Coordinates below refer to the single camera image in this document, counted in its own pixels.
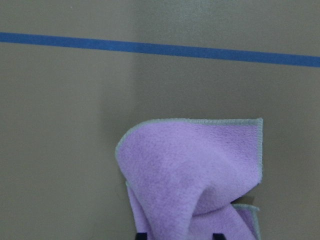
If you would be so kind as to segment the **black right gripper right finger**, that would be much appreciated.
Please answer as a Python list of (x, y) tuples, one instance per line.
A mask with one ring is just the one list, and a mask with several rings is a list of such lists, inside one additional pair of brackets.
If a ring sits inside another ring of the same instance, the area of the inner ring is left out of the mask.
[(212, 240), (225, 240), (225, 235), (223, 233), (213, 233)]

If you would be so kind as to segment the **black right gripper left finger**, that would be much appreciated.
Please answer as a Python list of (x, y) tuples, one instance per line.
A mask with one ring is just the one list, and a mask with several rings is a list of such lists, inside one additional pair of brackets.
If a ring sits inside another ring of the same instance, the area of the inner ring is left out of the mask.
[(135, 235), (135, 240), (148, 240), (147, 232), (137, 232)]

